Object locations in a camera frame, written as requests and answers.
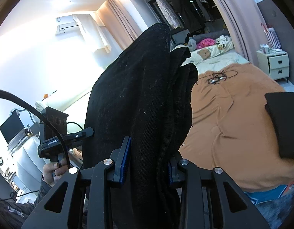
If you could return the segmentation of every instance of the pink plush toy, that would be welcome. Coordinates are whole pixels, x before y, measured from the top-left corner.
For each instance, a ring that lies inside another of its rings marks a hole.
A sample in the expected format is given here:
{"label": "pink plush toy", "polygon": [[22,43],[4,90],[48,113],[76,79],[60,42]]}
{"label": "pink plush toy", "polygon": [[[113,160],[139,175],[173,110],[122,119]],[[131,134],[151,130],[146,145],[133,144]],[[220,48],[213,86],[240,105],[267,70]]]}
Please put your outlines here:
{"label": "pink plush toy", "polygon": [[196,49],[202,49],[204,47],[211,46],[211,45],[215,45],[215,40],[209,39],[209,38],[203,39],[199,44],[197,44]]}

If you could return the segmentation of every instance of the drawer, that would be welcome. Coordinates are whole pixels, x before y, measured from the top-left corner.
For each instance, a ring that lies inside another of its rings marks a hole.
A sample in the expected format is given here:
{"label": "drawer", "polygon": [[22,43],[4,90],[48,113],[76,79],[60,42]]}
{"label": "drawer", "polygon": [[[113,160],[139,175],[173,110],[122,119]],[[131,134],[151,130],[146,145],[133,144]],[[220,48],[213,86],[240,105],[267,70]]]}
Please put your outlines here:
{"label": "drawer", "polygon": [[289,77],[289,67],[270,69],[270,77],[274,80]]}
{"label": "drawer", "polygon": [[270,69],[277,69],[289,66],[288,54],[269,58]]}

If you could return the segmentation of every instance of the orange blanket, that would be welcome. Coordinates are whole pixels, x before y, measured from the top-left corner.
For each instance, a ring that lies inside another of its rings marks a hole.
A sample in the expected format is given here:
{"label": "orange blanket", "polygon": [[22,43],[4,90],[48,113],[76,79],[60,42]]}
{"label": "orange blanket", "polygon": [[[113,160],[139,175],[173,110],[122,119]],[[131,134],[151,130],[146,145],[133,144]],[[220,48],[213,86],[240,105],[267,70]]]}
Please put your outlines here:
{"label": "orange blanket", "polygon": [[265,93],[283,88],[252,64],[223,69],[234,77],[208,84],[199,75],[192,89],[192,128],[180,152],[197,166],[222,167],[245,191],[262,191],[294,180],[294,159],[281,159]]}

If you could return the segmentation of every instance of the ceiling light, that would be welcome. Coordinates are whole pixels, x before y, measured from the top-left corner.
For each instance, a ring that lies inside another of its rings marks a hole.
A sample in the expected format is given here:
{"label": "ceiling light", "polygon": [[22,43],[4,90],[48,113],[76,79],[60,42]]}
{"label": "ceiling light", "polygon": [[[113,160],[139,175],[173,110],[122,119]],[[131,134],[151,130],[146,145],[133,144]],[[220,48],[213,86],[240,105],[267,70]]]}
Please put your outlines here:
{"label": "ceiling light", "polygon": [[70,0],[53,0],[51,2],[51,4],[56,9],[63,9],[65,7],[71,5],[71,1]]}

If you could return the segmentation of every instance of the black folded cloth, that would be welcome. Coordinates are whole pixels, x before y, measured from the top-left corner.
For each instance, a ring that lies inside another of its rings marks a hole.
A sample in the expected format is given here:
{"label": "black folded cloth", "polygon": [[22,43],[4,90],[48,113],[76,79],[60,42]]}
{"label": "black folded cloth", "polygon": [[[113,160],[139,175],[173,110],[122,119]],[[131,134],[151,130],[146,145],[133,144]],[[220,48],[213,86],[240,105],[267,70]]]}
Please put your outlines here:
{"label": "black folded cloth", "polygon": [[265,98],[265,109],[272,119],[279,155],[281,158],[294,158],[294,93],[267,93]]}
{"label": "black folded cloth", "polygon": [[181,67],[187,47],[170,52],[170,32],[155,24],[99,77],[91,91],[85,128],[94,136],[82,148],[84,168],[109,158],[124,136],[132,137],[130,175],[111,189],[118,229],[177,228],[180,200],[167,185],[167,163],[192,125],[194,64]]}

